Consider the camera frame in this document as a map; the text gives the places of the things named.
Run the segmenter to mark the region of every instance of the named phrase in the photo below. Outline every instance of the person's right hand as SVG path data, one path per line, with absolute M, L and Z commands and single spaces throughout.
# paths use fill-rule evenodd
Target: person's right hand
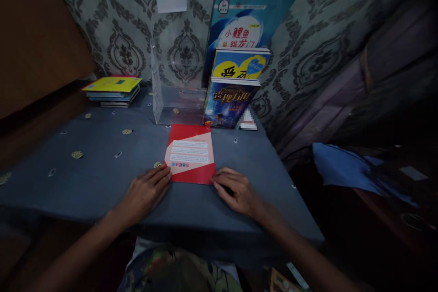
M 139 175 L 131 182 L 121 202 L 110 211 L 111 217 L 124 229 L 137 224 L 157 207 L 169 189 L 171 177 L 170 168 L 164 165 Z
M 237 171 L 224 167 L 214 174 L 211 182 L 219 196 L 234 211 L 257 222 L 260 222 L 269 212 L 270 205 L 252 189 L 248 178 Z M 230 188 L 233 195 L 228 194 L 223 186 Z

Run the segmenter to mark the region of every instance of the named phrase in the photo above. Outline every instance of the red envelope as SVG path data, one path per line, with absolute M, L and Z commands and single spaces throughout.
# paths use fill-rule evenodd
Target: red envelope
M 171 168 L 171 181 L 211 185 L 216 168 L 210 127 L 172 125 L 164 163 Z

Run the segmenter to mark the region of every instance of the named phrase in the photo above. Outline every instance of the desk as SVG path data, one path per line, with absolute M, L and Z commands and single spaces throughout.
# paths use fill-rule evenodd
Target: desk
M 102 218 L 135 176 L 163 162 L 171 128 L 155 125 L 152 106 L 147 106 L 152 102 L 149 92 L 143 88 L 128 109 L 90 107 L 55 131 L 10 170 L 10 179 L 0 187 L 0 205 L 75 221 Z M 323 242 L 319 228 L 259 122 L 257 126 L 259 131 L 212 129 L 216 168 L 228 166 L 246 175 L 266 201 L 319 246 Z M 125 129 L 133 132 L 124 135 Z M 81 151 L 83 158 L 74 159 L 74 151 Z M 54 168 L 55 174 L 48 177 Z M 142 224 L 145 237 L 182 240 L 184 235 L 194 248 L 202 247 L 206 256 L 217 259 L 253 264 L 281 254 L 261 228 L 231 210 L 213 186 L 172 183 Z

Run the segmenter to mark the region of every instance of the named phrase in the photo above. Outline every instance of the patterned wall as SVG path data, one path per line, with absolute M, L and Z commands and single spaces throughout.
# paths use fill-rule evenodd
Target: patterned wall
M 202 63 L 213 0 L 158 14 L 156 0 L 65 0 L 103 75 L 150 79 L 150 40 L 163 62 Z M 290 127 L 300 106 L 361 48 L 401 0 L 296 0 L 277 29 L 253 106 L 268 133 Z M 160 67 L 169 85 L 200 86 L 201 67 Z

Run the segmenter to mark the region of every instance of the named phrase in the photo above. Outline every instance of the blue cloth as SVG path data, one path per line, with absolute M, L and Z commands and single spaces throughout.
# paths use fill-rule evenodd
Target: blue cloth
M 102 218 L 122 199 L 134 177 L 163 163 L 171 128 L 155 124 L 153 106 L 147 106 L 152 103 L 150 91 L 142 88 L 129 108 L 90 107 L 55 131 L 9 170 L 9 180 L 0 187 L 0 205 L 76 221 Z M 292 227 L 320 245 L 323 235 L 257 125 L 258 131 L 211 130 L 216 168 L 227 166 L 246 175 Z M 123 134 L 127 129 L 132 132 Z M 83 157 L 73 158 L 75 151 Z M 56 171 L 49 177 L 52 169 Z M 137 232 L 142 237 L 170 241 L 204 258 L 252 265 L 282 255 L 260 226 L 230 209 L 213 186 L 171 183 L 142 224 Z
M 353 152 L 343 150 L 334 145 L 314 143 L 313 157 L 318 172 L 323 177 L 323 185 L 360 188 L 378 195 L 388 196 L 385 191 L 365 174 L 370 169 L 370 166 Z M 365 158 L 375 165 L 384 162 L 375 157 L 365 156 Z M 399 193 L 392 186 L 388 186 L 383 182 L 380 183 L 385 185 L 400 200 L 417 207 L 410 196 Z

